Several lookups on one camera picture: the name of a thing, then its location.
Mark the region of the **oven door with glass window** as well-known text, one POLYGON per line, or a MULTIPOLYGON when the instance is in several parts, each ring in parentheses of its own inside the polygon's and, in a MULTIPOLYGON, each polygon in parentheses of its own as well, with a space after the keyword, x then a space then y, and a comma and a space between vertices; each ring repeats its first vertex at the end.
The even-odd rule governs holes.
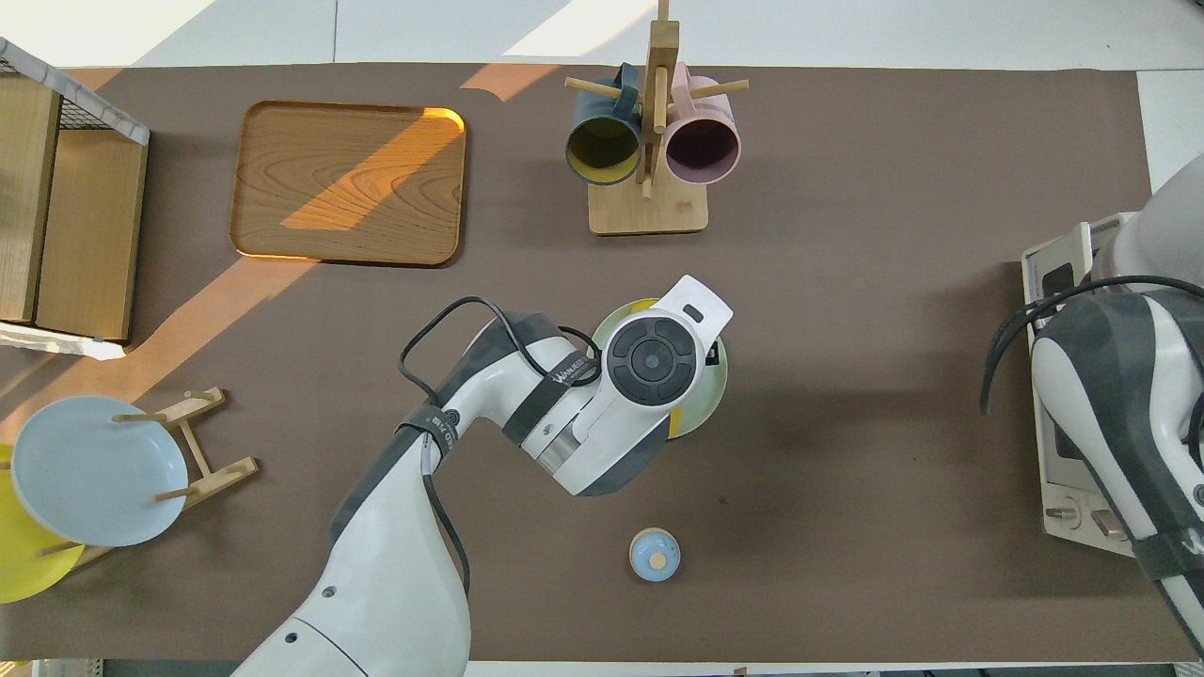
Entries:
MULTIPOLYGON (((1035 304, 1046 296, 1066 292, 1084 283, 1091 273, 1093 261, 1091 228, 1087 223, 1072 228, 1066 236, 1023 251, 1021 279, 1023 301, 1035 304)), ((1035 438, 1039 479, 1044 484, 1060 485, 1062 490, 1098 493, 1094 479, 1084 460, 1062 457, 1057 446, 1057 428, 1035 390, 1035 438)))

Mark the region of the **yellow plate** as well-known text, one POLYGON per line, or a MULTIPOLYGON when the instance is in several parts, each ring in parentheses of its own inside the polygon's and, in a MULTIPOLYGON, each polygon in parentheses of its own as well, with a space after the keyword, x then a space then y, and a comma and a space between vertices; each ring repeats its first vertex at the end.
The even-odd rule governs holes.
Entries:
POLYGON ((0 443, 0 604, 17 604, 55 585, 85 548, 39 523, 17 496, 8 460, 12 446, 0 443))

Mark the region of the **dark teal mug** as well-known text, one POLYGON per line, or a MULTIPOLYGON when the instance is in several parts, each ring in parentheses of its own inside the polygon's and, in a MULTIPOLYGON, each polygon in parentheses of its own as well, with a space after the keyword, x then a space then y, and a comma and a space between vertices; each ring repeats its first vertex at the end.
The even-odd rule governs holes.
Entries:
POLYGON ((578 92, 563 154, 582 179, 612 186, 628 179, 643 159, 641 73, 622 63, 613 78, 596 82, 620 94, 578 92))

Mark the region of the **brown table mat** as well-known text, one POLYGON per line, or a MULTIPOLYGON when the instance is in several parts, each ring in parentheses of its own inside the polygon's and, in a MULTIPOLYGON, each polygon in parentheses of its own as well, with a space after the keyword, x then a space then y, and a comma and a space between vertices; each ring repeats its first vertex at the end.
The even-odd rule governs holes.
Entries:
POLYGON ((710 67, 744 153, 706 231, 597 237, 562 157, 563 72, 503 102, 476 64, 134 69, 104 96, 150 126, 132 331, 99 363, 0 351, 0 440, 79 394, 219 385, 211 463, 260 472, 20 604, 0 659, 240 660, 309 594, 347 491, 421 399, 399 352, 479 295, 594 330, 689 273, 734 310, 710 420, 627 488, 572 498, 486 420, 436 485, 470 555, 472 658, 1062 663, 1196 657, 1131 558, 1041 531, 1026 345, 979 412, 1019 257, 1149 198, 1138 82, 1100 71, 710 67), (444 267, 241 257, 244 112, 266 100, 464 117, 464 245, 444 267), (637 578, 666 528, 681 566, 637 578))

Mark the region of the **blue service bell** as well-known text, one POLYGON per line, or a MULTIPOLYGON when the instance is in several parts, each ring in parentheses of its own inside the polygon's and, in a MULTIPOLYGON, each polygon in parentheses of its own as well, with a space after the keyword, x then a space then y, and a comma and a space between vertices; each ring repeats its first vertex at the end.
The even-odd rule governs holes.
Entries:
POLYGON ((666 582, 681 566, 680 544, 666 528, 642 528, 628 543, 628 566, 642 581, 666 582))

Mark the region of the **white toaster oven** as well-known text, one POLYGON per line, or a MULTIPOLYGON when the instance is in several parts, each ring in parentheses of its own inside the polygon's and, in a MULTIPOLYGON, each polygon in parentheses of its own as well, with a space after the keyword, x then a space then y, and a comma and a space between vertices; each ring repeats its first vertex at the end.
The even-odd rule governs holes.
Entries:
MULTIPOLYGON (((1039 304, 1092 277, 1100 249, 1108 247, 1135 212, 1119 212, 1094 223, 1084 222, 1066 236, 1023 251, 1020 258, 1023 301, 1039 304)), ((1041 491, 1041 526, 1072 543, 1133 557, 1131 541, 1117 516, 1088 475, 1084 460, 1072 455, 1072 442, 1041 406, 1035 404, 1035 438, 1041 491)))

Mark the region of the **wooden plate rack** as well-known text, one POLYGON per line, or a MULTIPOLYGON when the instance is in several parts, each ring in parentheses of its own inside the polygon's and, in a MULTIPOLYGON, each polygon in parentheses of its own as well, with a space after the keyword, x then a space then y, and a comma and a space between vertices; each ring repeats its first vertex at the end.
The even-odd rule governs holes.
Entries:
POLYGON ((111 398, 73 402, 78 406, 69 416, 69 430, 83 436, 83 457, 73 469, 102 485, 83 510, 85 535, 67 537, 87 546, 82 564, 159 536, 181 512, 260 470, 252 457, 211 465, 199 445, 193 423, 228 402, 220 388, 185 392, 181 402, 150 413, 111 398))

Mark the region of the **pale green plate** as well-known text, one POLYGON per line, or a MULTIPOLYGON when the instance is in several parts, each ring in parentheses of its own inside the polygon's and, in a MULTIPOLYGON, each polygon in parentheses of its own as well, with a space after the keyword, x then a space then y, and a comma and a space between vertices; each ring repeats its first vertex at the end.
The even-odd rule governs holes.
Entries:
MULTIPOLYGON (((594 343, 602 346, 615 332, 620 320, 624 320, 628 314, 651 307, 657 301, 657 298, 645 298, 620 306, 596 326, 591 336, 594 343)), ((704 425, 706 420, 709 420, 710 416, 714 416, 714 412, 718 411, 722 395, 725 395, 727 382, 728 355, 727 373, 704 373, 704 369, 701 369, 700 385, 696 385, 689 393, 687 398, 671 412, 668 438, 679 438, 684 434, 695 432, 701 425, 704 425)))

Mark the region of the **pink mug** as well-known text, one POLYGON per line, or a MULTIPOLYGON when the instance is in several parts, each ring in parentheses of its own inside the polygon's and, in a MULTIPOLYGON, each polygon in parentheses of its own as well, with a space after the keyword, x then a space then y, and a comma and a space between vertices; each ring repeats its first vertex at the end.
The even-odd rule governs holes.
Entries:
POLYGON ((695 99, 696 88, 718 81, 689 72, 687 64, 675 63, 669 89, 665 160, 677 179, 708 186, 725 179, 740 159, 740 136, 728 95, 695 99))

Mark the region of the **wooden serving tray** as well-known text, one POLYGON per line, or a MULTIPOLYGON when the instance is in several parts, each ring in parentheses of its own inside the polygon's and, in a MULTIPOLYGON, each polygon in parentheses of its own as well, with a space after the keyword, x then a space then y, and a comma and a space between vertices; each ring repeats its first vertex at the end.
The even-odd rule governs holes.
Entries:
POLYGON ((464 239, 466 158, 445 107, 252 104, 230 240, 244 257, 439 267, 464 239))

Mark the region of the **light blue plate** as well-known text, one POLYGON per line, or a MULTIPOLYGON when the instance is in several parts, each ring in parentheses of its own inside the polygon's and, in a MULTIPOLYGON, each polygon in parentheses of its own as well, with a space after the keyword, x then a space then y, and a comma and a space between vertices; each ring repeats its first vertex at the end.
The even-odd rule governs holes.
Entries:
POLYGON ((138 416, 132 404, 72 396, 34 413, 11 458, 19 501, 69 543, 129 547, 146 543, 178 519, 185 498, 157 496, 188 488, 188 470, 172 434, 138 416))

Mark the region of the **wooden mug tree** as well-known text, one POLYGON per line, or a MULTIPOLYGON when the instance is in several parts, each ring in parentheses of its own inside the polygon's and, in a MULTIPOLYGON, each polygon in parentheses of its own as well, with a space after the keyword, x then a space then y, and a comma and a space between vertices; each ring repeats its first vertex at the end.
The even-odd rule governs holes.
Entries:
MULTIPOLYGON (((665 160, 669 89, 673 86, 675 63, 681 61, 680 24, 671 18, 669 7, 671 0, 657 0, 657 14, 650 23, 647 60, 644 67, 638 69, 641 73, 638 102, 643 106, 641 167, 637 167, 628 179, 612 186, 597 186, 585 181, 589 226, 594 235, 689 234, 708 226, 710 184, 695 186, 677 179, 665 160)), ((610 98, 619 96, 620 92, 616 88, 598 86, 596 81, 568 77, 563 81, 563 86, 576 90, 577 94, 584 90, 610 98)), ((745 80, 718 82, 716 86, 696 88, 692 98, 722 93, 730 96, 748 88, 749 82, 745 80)), ((576 175, 572 167, 569 170, 576 175)))

